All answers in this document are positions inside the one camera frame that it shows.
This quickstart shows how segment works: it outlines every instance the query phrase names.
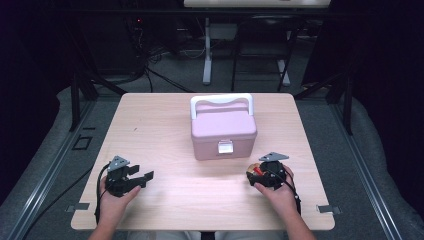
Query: human arm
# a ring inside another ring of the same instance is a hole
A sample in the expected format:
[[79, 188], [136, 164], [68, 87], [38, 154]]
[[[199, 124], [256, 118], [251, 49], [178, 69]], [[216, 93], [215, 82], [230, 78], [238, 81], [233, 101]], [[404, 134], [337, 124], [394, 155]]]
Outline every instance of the human arm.
[[[293, 172], [287, 166], [284, 166], [284, 168], [291, 176], [287, 176], [287, 183], [294, 187]], [[287, 184], [283, 184], [275, 191], [264, 187], [260, 183], [255, 183], [255, 188], [270, 201], [272, 207], [286, 226], [286, 231], [290, 240], [315, 239], [315, 236], [297, 212], [293, 191]]]
[[100, 199], [100, 219], [89, 240], [112, 239], [116, 227], [124, 216], [128, 203], [137, 196], [141, 189], [140, 186], [136, 186], [119, 198], [106, 191], [105, 185], [106, 177], [103, 177], [100, 182], [100, 194], [102, 195]]

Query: white latch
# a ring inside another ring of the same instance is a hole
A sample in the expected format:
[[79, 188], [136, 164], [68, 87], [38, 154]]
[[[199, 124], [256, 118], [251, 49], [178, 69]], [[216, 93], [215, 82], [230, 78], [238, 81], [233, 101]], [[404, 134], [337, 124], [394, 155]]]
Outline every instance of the white latch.
[[219, 141], [218, 143], [218, 152], [220, 154], [225, 154], [225, 153], [233, 153], [233, 142], [230, 140], [223, 140], [223, 141]]

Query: wooden table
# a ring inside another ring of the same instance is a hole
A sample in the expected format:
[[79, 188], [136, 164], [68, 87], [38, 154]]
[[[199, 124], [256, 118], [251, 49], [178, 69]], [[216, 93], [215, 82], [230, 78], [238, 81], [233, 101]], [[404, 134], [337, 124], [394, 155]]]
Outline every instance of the wooden table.
[[247, 167], [270, 152], [295, 173], [302, 200], [302, 217], [312, 230], [334, 227], [321, 179], [293, 97], [289, 94], [252, 94], [258, 130], [248, 158], [205, 160], [194, 158], [191, 140], [190, 98], [200, 94], [130, 93], [118, 106], [93, 171], [81, 196], [88, 210], [77, 210], [72, 227], [94, 229], [96, 181], [101, 168], [116, 155], [140, 172], [155, 171], [129, 204], [119, 225], [125, 230], [275, 230], [284, 229], [267, 199], [249, 185]]

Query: metal bracket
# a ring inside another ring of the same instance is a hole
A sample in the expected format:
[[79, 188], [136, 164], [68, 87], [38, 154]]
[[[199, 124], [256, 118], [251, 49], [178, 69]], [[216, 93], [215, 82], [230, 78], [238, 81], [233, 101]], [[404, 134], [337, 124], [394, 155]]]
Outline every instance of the metal bracket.
[[333, 215], [338, 215], [343, 213], [342, 210], [337, 206], [331, 206], [331, 205], [325, 205], [325, 206], [318, 206], [317, 210], [320, 213], [331, 213]]
[[127, 161], [121, 158], [120, 156], [115, 156], [113, 160], [110, 162], [109, 167], [107, 168], [107, 171], [111, 172], [121, 167], [125, 167], [128, 164], [130, 164], [130, 161]]
[[65, 209], [65, 212], [75, 212], [75, 210], [88, 210], [88, 206], [90, 206], [89, 203], [77, 203], [75, 206], [68, 206]]
[[287, 156], [287, 155], [276, 153], [276, 152], [271, 152], [271, 153], [268, 153], [267, 155], [259, 158], [259, 161], [274, 162], [274, 161], [284, 160], [284, 159], [288, 159], [288, 158], [289, 158], [289, 156]]

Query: white handle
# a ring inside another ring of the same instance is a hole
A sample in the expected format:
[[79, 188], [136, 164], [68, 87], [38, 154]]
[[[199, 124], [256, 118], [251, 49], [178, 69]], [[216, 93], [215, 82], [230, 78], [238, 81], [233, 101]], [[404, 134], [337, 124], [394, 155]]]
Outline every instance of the white handle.
[[197, 118], [196, 104], [199, 101], [208, 101], [211, 103], [229, 103], [236, 99], [244, 98], [249, 103], [249, 115], [253, 116], [253, 97], [250, 93], [232, 93], [232, 94], [220, 94], [220, 95], [204, 95], [195, 96], [190, 100], [191, 119]]

